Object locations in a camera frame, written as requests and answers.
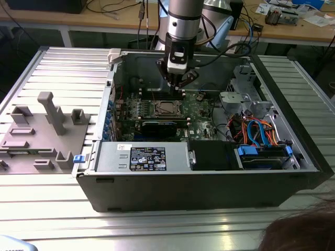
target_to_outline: white sticker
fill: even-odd
[[[130,151],[131,147],[131,144],[117,144],[117,150],[119,151]]]

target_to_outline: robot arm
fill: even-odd
[[[197,73],[183,75],[190,70],[194,54],[204,0],[170,0],[165,55],[157,61],[171,93],[192,82]]]

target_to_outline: white paper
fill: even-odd
[[[304,20],[313,25],[317,25],[319,27],[329,25],[329,21],[327,19],[323,17],[319,17],[319,16],[307,17],[307,18],[304,18]]]
[[[269,12],[269,9],[271,7],[271,4],[259,4],[257,10],[255,11],[258,14],[262,14],[262,15],[267,15],[267,13]]]

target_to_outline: warning label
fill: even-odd
[[[131,171],[166,171],[164,147],[132,147],[130,150]]]

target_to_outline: blue clip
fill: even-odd
[[[255,146],[242,145],[237,148],[239,155],[258,155],[257,149]]]
[[[109,139],[109,135],[105,131],[103,132],[103,139],[104,140],[108,140]]]
[[[285,150],[287,151],[287,154],[288,154],[289,156],[292,156],[293,151],[292,151],[292,148],[291,148],[290,146],[285,147]]]
[[[85,155],[75,155],[73,158],[73,163],[77,164],[77,163],[85,163]]]

